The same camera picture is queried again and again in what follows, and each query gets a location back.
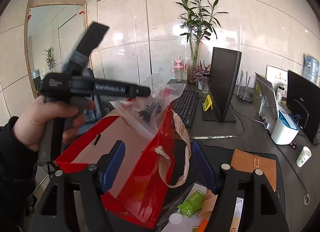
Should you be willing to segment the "brown paper cup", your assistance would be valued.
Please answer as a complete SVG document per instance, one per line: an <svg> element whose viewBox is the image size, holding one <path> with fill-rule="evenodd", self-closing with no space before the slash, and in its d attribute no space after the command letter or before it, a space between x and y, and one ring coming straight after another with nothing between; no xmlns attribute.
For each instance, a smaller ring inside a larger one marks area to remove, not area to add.
<svg viewBox="0 0 320 232"><path fill-rule="evenodd" d="M209 220L212 214L215 202L217 200L217 195L212 193L211 190L207 189L202 208L199 213L199 217L204 220Z"/></svg>

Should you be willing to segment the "red paper gift bag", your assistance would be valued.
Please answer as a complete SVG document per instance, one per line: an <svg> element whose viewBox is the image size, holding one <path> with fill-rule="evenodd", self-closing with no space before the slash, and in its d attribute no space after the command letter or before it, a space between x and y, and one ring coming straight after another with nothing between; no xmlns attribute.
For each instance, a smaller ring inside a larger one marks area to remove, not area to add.
<svg viewBox="0 0 320 232"><path fill-rule="evenodd" d="M189 171L191 145L180 117L169 105L160 116L161 125L152 139L134 130L115 110L99 120L55 160L65 173L84 170L111 151L115 142L125 144L125 156L112 188L100 198L105 209L130 223L154 229L168 189L185 183ZM184 171L170 185L175 166L175 139L185 142Z"/></svg>

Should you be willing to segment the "white round lid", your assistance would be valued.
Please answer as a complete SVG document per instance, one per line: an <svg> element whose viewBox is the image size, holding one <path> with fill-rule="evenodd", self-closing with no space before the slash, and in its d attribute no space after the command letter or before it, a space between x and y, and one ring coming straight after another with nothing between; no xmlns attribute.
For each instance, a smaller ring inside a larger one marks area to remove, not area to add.
<svg viewBox="0 0 320 232"><path fill-rule="evenodd" d="M178 225L183 222L183 215L179 212L173 213L169 217L169 222L173 225Z"/></svg>

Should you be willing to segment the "clear bag with tea leaves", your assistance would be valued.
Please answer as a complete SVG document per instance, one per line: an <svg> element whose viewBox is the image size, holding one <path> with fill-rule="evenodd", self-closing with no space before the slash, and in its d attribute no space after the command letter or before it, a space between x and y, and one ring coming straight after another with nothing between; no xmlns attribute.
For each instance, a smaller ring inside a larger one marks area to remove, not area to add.
<svg viewBox="0 0 320 232"><path fill-rule="evenodd" d="M165 84L161 75L154 73L143 85L151 90L148 97L116 100L112 101L111 105L131 128L151 140L160 129L162 114L171 102L182 95L185 84Z"/></svg>

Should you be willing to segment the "green crumpled wrapper left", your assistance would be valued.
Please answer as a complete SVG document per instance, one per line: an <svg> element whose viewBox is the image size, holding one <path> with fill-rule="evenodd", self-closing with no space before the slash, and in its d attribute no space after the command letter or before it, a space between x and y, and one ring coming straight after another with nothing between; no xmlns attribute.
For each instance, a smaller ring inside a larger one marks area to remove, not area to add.
<svg viewBox="0 0 320 232"><path fill-rule="evenodd" d="M193 192L182 204L178 205L180 213L184 216L191 217L202 208L205 194L200 190Z"/></svg>

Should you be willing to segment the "yellow phone stand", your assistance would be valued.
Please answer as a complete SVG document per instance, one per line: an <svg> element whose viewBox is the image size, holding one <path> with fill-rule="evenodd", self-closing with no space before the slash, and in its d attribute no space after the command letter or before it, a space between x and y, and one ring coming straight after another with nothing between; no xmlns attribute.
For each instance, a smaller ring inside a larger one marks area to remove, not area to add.
<svg viewBox="0 0 320 232"><path fill-rule="evenodd" d="M213 101L210 95L206 96L204 102L202 103L202 108L204 112L208 111L209 109L213 109Z"/></svg>

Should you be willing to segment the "black keyboard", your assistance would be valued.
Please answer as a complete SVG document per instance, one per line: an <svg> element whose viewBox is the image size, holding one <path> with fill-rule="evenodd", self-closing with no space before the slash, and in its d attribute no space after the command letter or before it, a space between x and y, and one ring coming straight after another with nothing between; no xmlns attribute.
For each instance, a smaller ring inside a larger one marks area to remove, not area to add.
<svg viewBox="0 0 320 232"><path fill-rule="evenodd" d="M198 98L197 92L184 90L174 102L173 111L178 114L185 127L192 127Z"/></svg>

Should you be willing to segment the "white printer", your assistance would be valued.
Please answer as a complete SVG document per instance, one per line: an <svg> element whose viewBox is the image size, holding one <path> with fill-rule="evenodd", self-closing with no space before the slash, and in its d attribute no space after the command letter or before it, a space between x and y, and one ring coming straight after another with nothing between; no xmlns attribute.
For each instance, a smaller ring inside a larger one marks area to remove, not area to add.
<svg viewBox="0 0 320 232"><path fill-rule="evenodd" d="M258 115L265 129L270 133L275 144L290 144L299 132L297 124L276 101L272 84L258 73L256 73L256 83L259 86L259 98L261 99Z"/></svg>

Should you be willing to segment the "purple leaf plant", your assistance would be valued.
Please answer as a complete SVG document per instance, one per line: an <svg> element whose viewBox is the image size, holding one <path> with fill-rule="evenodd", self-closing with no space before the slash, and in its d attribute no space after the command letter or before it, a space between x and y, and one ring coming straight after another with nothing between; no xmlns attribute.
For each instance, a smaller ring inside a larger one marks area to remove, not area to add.
<svg viewBox="0 0 320 232"><path fill-rule="evenodd" d="M210 76L211 64L206 65L205 61L200 61L198 65L195 65L191 70L191 80L200 81L202 77Z"/></svg>

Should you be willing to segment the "black monitor left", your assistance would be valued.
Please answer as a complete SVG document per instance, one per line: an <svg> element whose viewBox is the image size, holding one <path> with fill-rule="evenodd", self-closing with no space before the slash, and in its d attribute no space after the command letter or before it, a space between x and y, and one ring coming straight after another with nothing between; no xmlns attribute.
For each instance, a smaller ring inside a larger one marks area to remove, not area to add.
<svg viewBox="0 0 320 232"><path fill-rule="evenodd" d="M213 109L202 112L204 121L236 123L231 100L236 86L241 62L241 52L225 48L213 48L208 87Z"/></svg>

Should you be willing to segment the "black monitor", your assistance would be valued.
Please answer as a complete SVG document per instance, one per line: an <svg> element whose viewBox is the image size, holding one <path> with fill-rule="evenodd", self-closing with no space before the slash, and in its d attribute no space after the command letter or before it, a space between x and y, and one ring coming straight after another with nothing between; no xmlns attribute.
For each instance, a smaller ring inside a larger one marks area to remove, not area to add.
<svg viewBox="0 0 320 232"><path fill-rule="evenodd" d="M236 123L231 100L236 86L241 62L241 52L225 48L213 48L208 87L213 109L202 112L204 121Z"/></svg>
<svg viewBox="0 0 320 232"><path fill-rule="evenodd" d="M293 71L287 72L286 106L313 145L319 145L319 87Z"/></svg>

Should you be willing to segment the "pink water bottle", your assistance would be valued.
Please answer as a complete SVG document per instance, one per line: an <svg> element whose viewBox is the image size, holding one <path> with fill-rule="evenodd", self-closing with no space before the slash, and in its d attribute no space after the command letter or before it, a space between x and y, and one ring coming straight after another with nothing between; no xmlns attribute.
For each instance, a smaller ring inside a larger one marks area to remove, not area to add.
<svg viewBox="0 0 320 232"><path fill-rule="evenodd" d="M174 73L176 81L181 82L184 80L184 75L187 72L187 63L181 59L180 55L172 61L171 71Z"/></svg>

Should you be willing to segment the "blue water jug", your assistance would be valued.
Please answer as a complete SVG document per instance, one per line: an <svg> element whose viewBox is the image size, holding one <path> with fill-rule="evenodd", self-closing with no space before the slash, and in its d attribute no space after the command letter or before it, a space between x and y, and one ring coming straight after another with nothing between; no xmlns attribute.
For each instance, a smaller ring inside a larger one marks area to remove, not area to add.
<svg viewBox="0 0 320 232"><path fill-rule="evenodd" d="M319 72L319 61L311 55L304 54L303 77L317 84Z"/></svg>

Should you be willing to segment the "bamboo plant in vase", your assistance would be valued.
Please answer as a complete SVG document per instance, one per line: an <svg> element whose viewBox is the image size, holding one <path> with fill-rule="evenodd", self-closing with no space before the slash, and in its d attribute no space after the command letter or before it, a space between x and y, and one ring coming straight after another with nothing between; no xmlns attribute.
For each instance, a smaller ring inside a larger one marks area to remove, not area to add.
<svg viewBox="0 0 320 232"><path fill-rule="evenodd" d="M179 15L181 20L181 36L186 38L190 47L190 60L187 65L187 81L195 84L198 79L200 63L198 62L200 43L202 40L217 38L216 27L221 24L217 19L220 14L228 12L217 11L216 7L220 0L179 0L177 5L183 8Z"/></svg>

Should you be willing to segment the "wall mirror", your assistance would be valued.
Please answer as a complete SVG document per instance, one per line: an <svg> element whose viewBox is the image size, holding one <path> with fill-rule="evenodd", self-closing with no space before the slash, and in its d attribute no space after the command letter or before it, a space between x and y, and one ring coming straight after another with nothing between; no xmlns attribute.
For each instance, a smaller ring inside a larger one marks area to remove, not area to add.
<svg viewBox="0 0 320 232"><path fill-rule="evenodd" d="M84 2L29 4L24 24L24 53L34 97L48 73L61 72L78 37L87 28Z"/></svg>

